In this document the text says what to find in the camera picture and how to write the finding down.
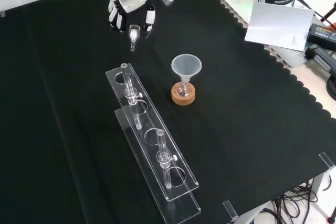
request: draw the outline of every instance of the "plastic funnel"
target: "plastic funnel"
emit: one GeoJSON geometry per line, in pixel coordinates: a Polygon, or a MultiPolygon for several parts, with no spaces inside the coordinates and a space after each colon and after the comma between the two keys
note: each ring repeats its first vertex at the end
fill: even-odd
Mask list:
{"type": "Polygon", "coordinates": [[[202,69],[201,60],[194,55],[179,55],[173,59],[172,69],[181,77],[181,83],[177,85],[176,93],[183,97],[190,95],[189,80],[202,69]]]}
{"type": "Polygon", "coordinates": [[[189,80],[192,76],[200,72],[201,68],[201,60],[194,55],[179,55],[172,61],[172,69],[181,76],[181,79],[189,80]]]}

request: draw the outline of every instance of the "black cable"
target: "black cable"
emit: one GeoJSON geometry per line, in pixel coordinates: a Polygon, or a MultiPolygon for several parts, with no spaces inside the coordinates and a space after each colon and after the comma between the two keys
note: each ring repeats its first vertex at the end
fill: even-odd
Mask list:
{"type": "Polygon", "coordinates": [[[336,78],[330,76],[327,80],[327,92],[332,99],[336,100],[336,78]]]}
{"type": "Polygon", "coordinates": [[[323,191],[326,191],[326,190],[328,190],[328,189],[331,187],[332,180],[331,180],[330,175],[329,175],[329,180],[330,180],[330,182],[329,182],[329,186],[328,186],[326,189],[323,189],[323,191]]]}
{"type": "MultiPolygon", "coordinates": [[[[311,193],[314,193],[314,192],[312,191],[313,184],[314,184],[314,179],[313,179],[313,181],[311,182],[311,185],[310,185],[310,192],[311,192],[311,193]]],[[[310,210],[310,195],[311,195],[311,193],[308,195],[308,207],[307,207],[307,212],[306,212],[306,215],[305,215],[305,217],[304,217],[304,219],[303,219],[302,224],[305,224],[305,223],[306,223],[306,220],[307,220],[307,217],[308,217],[308,214],[309,214],[309,210],[310,210]]]]}

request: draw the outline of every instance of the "white paper sheet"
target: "white paper sheet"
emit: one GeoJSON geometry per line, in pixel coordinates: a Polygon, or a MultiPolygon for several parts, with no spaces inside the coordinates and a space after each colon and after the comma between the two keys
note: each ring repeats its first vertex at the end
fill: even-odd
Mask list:
{"type": "Polygon", "coordinates": [[[255,2],[246,41],[303,51],[314,10],[255,2]]]}

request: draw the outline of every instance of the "black cloth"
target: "black cloth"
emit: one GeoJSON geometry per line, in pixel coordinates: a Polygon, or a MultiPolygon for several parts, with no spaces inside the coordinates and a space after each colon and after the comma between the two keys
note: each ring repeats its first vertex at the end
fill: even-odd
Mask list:
{"type": "MultiPolygon", "coordinates": [[[[123,62],[133,65],[200,184],[194,196],[202,213],[190,223],[226,223],[225,200],[241,215],[327,170],[319,153],[336,160],[336,120],[262,45],[244,41],[246,30],[218,0],[175,0],[170,7],[153,1],[152,34],[137,42],[135,52],[128,34],[111,31],[106,23],[108,2],[42,0],[6,12],[1,20],[2,38],[10,33],[13,39],[4,43],[11,61],[1,66],[8,71],[1,84],[9,86],[2,105],[11,103],[15,111],[2,114],[1,131],[5,139],[20,139],[4,141],[4,162],[12,164],[10,157],[25,143],[38,144],[30,131],[16,130],[13,136],[29,121],[44,140],[52,139],[34,149],[41,156],[34,172],[49,168],[62,179],[26,188],[44,194],[34,213],[47,210],[43,217],[15,216],[21,223],[51,223],[54,212],[68,211],[68,219],[58,223],[162,222],[114,114],[120,106],[105,72],[123,62]],[[203,64],[191,79],[196,100],[189,106],[174,104],[170,95],[178,82],[171,61],[183,53],[203,64]],[[41,126],[29,119],[37,110],[32,104],[49,112],[37,115],[41,126]],[[64,150],[55,152],[54,145],[62,144],[64,150]],[[55,170],[52,158],[59,159],[55,170]]],[[[145,13],[138,13],[128,23],[144,19],[145,13]]],[[[21,180],[32,160],[17,156],[21,180]]],[[[21,187],[12,181],[8,173],[8,198],[21,187]]],[[[8,208],[14,211],[15,204],[8,208]]],[[[7,219],[12,214],[5,212],[7,219]]]]}

